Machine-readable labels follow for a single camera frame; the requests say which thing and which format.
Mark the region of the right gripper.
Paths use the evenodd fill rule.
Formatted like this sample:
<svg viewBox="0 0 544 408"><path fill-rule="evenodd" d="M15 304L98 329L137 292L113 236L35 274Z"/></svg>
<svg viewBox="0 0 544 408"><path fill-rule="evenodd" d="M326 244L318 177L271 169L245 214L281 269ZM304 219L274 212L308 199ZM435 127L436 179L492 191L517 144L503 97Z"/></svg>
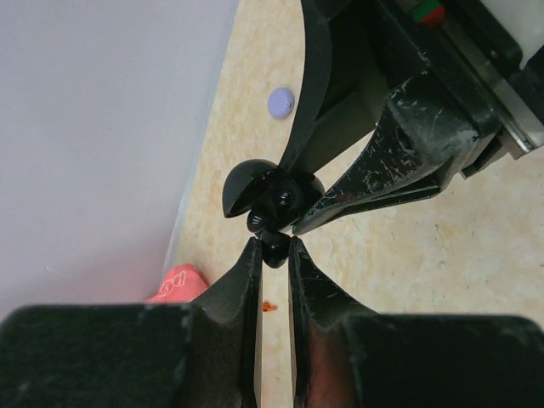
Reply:
<svg viewBox="0 0 544 408"><path fill-rule="evenodd" d="M433 75L388 94L369 142L293 225L295 235L401 197L408 186L435 193L442 184L423 180L467 153L478 132L459 167L465 178L543 146L541 1L380 1L377 14L386 50Z"/></svg>

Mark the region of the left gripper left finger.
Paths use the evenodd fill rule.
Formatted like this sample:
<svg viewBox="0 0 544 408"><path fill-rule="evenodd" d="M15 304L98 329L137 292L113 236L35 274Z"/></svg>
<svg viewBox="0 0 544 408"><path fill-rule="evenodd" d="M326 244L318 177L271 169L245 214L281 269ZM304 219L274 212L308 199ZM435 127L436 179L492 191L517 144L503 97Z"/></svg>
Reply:
<svg viewBox="0 0 544 408"><path fill-rule="evenodd" d="M1 324L4 407L254 407L262 245L188 303L41 305Z"/></svg>

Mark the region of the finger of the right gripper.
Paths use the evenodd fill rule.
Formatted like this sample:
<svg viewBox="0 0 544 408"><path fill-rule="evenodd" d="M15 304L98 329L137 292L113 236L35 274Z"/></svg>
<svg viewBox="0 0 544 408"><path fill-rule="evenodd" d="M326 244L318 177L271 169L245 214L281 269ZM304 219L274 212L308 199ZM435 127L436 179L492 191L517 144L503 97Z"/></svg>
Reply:
<svg viewBox="0 0 544 408"><path fill-rule="evenodd" d="M386 63L408 14L397 1L303 1L303 80L280 159L285 174L312 174L363 137L369 153L400 152L386 101Z"/></svg>

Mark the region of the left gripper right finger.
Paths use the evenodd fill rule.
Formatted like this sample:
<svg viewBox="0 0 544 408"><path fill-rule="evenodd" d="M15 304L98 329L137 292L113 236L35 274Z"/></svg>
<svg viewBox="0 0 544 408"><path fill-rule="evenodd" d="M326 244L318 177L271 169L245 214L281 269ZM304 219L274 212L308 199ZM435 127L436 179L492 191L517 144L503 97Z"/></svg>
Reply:
<svg viewBox="0 0 544 408"><path fill-rule="evenodd" d="M543 331L511 314L380 314L298 238L288 274L296 407L540 407Z"/></svg>

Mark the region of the black earbud charging case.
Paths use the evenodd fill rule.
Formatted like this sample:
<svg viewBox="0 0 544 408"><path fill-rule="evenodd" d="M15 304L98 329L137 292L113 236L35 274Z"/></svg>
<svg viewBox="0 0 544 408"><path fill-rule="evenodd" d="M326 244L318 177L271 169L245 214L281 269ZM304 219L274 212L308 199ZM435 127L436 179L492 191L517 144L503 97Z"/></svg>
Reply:
<svg viewBox="0 0 544 408"><path fill-rule="evenodd" d="M311 173L288 173L271 161L251 159L226 177L222 211L226 218L246 214L246 226L256 235L281 231L294 225L324 192Z"/></svg>

